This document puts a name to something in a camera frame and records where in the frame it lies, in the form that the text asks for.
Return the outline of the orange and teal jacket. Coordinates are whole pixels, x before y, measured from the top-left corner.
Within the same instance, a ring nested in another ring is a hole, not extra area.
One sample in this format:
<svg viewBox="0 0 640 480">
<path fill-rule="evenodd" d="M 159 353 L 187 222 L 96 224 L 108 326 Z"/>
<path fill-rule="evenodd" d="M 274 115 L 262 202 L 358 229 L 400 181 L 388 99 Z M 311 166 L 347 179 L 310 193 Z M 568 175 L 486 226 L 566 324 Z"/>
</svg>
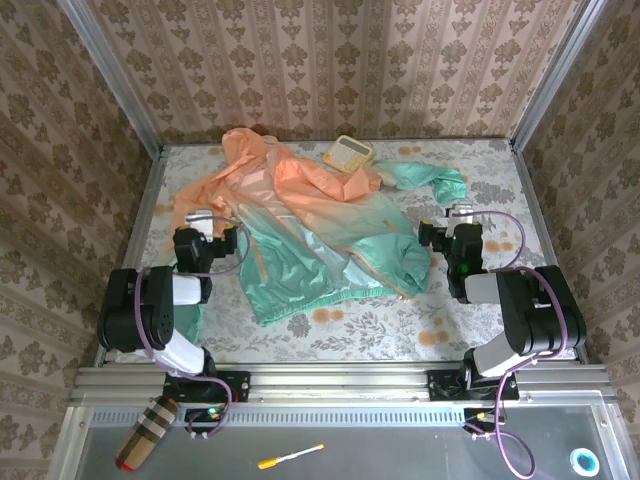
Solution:
<svg viewBox="0 0 640 480">
<path fill-rule="evenodd" d="M 444 205 L 465 197 L 458 171 L 398 161 L 330 171 L 248 128 L 228 131 L 222 147 L 225 167 L 176 194 L 172 224 L 202 212 L 216 232 L 228 220 L 244 225 L 240 283 L 261 325 L 344 300 L 424 292 L 430 253 L 385 189 L 427 186 Z"/>
</svg>

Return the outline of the floral tablecloth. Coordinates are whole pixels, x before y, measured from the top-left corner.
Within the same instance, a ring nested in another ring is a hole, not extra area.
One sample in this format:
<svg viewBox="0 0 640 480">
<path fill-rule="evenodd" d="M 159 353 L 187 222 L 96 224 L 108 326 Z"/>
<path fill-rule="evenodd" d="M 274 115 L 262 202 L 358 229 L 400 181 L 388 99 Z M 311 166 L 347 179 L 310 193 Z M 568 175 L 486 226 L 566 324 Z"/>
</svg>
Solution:
<svg viewBox="0 0 640 480">
<path fill-rule="evenodd" d="M 509 262 L 547 264 L 505 139 L 376 141 L 383 161 L 409 161 L 454 168 L 467 186 L 467 200 L 480 215 L 487 268 Z M 225 166 L 218 145 L 167 146 L 162 188 L 146 238 L 143 265 L 168 259 L 176 194 L 192 181 Z M 398 296 L 344 300 L 263 326 L 235 276 L 217 278 L 206 305 L 199 341 L 217 363 L 309 361 L 447 361 L 495 337 L 502 328 L 495 305 L 462 305 L 452 299 L 446 264 L 434 256 L 427 290 Z"/>
</svg>

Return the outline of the yellow calculator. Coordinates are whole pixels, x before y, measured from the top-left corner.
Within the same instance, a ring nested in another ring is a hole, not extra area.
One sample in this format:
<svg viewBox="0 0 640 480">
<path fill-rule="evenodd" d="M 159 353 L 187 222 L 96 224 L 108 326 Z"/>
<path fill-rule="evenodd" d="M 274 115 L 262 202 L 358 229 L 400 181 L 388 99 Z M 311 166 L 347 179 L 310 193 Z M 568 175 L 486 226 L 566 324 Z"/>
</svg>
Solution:
<svg viewBox="0 0 640 480">
<path fill-rule="evenodd" d="M 323 155 L 324 163 L 342 173 L 354 173 L 368 163 L 375 150 L 350 136 L 339 136 Z"/>
</svg>

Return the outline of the black connector board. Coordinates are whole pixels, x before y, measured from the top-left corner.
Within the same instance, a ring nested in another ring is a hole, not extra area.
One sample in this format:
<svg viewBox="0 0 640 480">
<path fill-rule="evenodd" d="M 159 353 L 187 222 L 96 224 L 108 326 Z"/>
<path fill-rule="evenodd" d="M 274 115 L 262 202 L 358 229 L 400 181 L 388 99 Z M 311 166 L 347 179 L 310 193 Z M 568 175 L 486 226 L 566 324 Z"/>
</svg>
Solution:
<svg viewBox="0 0 640 480">
<path fill-rule="evenodd" d="M 493 408 L 465 408 L 463 428 L 477 435 L 491 435 L 495 431 L 495 421 L 500 425 L 505 423 L 505 416 L 495 415 Z"/>
<path fill-rule="evenodd" d="M 226 410 L 222 406 L 188 409 L 185 413 L 185 430 L 192 438 L 206 439 L 223 425 Z"/>
</svg>

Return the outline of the plaid fabric roll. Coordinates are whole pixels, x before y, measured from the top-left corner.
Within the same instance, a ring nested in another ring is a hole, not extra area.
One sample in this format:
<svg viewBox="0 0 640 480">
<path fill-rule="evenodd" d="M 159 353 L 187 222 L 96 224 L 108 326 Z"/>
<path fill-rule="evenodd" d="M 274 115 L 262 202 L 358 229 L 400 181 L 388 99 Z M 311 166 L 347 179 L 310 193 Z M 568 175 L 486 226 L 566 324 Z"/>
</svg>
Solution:
<svg viewBox="0 0 640 480">
<path fill-rule="evenodd" d="M 136 471 L 149 457 L 176 418 L 176 401 L 160 396 L 153 399 L 137 418 L 129 437 L 115 455 L 118 469 Z"/>
</svg>

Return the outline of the perforated metal strip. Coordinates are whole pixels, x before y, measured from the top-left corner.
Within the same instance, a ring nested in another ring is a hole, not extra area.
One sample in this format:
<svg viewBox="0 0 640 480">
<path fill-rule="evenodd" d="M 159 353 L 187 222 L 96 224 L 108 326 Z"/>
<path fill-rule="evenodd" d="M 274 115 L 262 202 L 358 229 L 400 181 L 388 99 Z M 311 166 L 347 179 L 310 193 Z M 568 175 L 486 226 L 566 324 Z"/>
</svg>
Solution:
<svg viewBox="0 0 640 480">
<path fill-rule="evenodd" d="M 204 410 L 195 417 L 196 410 Z M 90 428 L 130 427 L 142 416 L 144 407 L 104 407 L 93 412 Z M 229 427 L 454 427 L 470 420 L 462 407 L 235 407 L 224 426 Z M 171 426 L 212 428 L 207 409 L 181 409 Z"/>
</svg>

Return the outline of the white and yellow pen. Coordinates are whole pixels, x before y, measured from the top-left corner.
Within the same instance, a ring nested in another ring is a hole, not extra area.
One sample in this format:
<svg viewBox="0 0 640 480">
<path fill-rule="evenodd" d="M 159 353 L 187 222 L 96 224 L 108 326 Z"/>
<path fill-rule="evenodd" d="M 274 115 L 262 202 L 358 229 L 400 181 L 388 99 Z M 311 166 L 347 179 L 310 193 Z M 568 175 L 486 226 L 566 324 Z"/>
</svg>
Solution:
<svg viewBox="0 0 640 480">
<path fill-rule="evenodd" d="M 276 466 L 276 465 L 278 465 L 280 463 L 283 463 L 283 462 L 286 462 L 286 461 L 290 461 L 290 460 L 299 458 L 301 456 L 308 455 L 310 453 L 321 451 L 324 448 L 325 448 L 324 444 L 317 444 L 317 445 L 314 445 L 314 446 L 312 446 L 310 448 L 307 448 L 307 449 L 304 449 L 304 450 L 300 450 L 300 451 L 292 452 L 292 453 L 289 453 L 289 454 L 286 454 L 286 455 L 282 455 L 282 456 L 273 457 L 273 458 L 270 458 L 270 459 L 265 459 L 265 460 L 259 461 L 257 463 L 257 467 L 260 470 L 273 468 L 274 466 Z"/>
</svg>

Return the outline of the blue tape roll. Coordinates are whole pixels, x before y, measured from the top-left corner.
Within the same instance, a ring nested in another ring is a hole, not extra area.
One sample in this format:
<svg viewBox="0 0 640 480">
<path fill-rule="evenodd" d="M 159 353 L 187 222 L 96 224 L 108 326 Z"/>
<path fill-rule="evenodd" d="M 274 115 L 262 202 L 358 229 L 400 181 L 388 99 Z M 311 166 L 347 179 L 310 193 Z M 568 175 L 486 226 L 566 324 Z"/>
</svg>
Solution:
<svg viewBox="0 0 640 480">
<path fill-rule="evenodd" d="M 576 448 L 570 453 L 570 464 L 576 474 L 584 478 L 593 478 L 600 471 L 600 461 L 588 448 Z"/>
</svg>

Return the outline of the aluminium table side rail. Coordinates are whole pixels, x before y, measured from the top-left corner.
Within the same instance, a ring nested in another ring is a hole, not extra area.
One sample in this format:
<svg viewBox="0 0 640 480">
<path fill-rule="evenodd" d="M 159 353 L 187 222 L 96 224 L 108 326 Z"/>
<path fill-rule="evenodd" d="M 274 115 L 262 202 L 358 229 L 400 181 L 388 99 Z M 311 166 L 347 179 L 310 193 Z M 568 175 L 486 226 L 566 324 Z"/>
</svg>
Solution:
<svg viewBox="0 0 640 480">
<path fill-rule="evenodd" d="M 141 268 L 146 238 L 154 216 L 158 195 L 162 188 L 167 164 L 163 151 L 164 149 L 160 148 L 152 161 L 124 258 L 122 263 L 119 265 L 120 268 L 132 268 L 136 271 Z"/>
<path fill-rule="evenodd" d="M 512 142 L 509 142 L 509 146 L 514 157 L 514 164 L 532 217 L 541 252 L 547 264 L 557 265 L 558 259 L 552 245 L 551 236 L 547 229 L 540 203 L 522 152 L 518 150 Z"/>
</svg>

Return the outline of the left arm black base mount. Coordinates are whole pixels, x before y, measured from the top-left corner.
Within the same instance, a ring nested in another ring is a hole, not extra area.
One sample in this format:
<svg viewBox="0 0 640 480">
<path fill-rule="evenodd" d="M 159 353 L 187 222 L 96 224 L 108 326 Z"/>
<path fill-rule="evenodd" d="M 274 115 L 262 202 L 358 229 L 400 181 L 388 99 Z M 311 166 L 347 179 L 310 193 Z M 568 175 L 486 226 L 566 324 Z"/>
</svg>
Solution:
<svg viewBox="0 0 640 480">
<path fill-rule="evenodd" d="M 248 401 L 251 387 L 248 371 L 219 370 L 217 378 L 228 385 L 232 402 Z M 163 395 L 181 403 L 224 403 L 228 400 L 224 387 L 215 382 L 193 381 L 170 375 L 165 376 Z"/>
</svg>

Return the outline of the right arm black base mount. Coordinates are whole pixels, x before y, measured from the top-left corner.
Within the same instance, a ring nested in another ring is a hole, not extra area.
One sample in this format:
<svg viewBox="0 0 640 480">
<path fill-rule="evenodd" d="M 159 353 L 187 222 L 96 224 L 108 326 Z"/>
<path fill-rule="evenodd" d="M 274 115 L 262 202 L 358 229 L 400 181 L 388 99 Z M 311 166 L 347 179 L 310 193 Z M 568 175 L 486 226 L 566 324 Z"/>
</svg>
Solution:
<svg viewBox="0 0 640 480">
<path fill-rule="evenodd" d="M 470 377 L 466 379 L 457 370 L 431 370 L 427 372 L 427 387 L 431 401 L 496 400 L 498 377 Z"/>
</svg>

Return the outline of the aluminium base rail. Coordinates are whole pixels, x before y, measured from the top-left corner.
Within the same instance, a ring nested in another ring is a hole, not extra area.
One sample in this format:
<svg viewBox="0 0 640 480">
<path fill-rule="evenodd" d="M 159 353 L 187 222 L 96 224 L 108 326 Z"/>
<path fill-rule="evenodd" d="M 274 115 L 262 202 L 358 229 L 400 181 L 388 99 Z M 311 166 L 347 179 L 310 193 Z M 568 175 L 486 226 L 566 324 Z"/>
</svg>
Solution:
<svg viewBox="0 0 640 480">
<path fill-rule="evenodd" d="M 455 362 L 310 362 L 218 365 L 218 374 L 249 374 L 250 405 L 305 406 L 315 402 L 418 406 L 429 400 L 428 374 L 455 370 Z M 82 368 L 70 394 L 73 406 L 144 406 L 162 393 L 165 374 L 152 364 L 107 363 Z M 588 397 L 612 401 L 615 389 L 605 368 L 550 360 L 515 376 L 524 404 L 556 398 L 571 404 Z"/>
</svg>

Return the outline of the aluminium frame post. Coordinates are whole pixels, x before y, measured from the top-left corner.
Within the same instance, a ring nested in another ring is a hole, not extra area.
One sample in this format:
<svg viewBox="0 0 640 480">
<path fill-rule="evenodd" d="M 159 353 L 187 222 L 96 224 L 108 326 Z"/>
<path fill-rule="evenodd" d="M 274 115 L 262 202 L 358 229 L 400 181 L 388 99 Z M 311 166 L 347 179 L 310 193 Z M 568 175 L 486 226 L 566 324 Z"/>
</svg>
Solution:
<svg viewBox="0 0 640 480">
<path fill-rule="evenodd" d="M 86 0 L 59 0 L 59 3 L 147 153 L 156 158 L 161 153 L 163 142 L 140 95 L 127 77 L 124 63 L 118 59 L 114 43 L 107 38 L 106 30 L 100 26 Z"/>
<path fill-rule="evenodd" d="M 576 12 L 511 135 L 510 143 L 515 153 L 522 153 L 531 140 L 595 24 L 603 14 L 606 3 L 607 0 L 579 0 Z"/>
</svg>

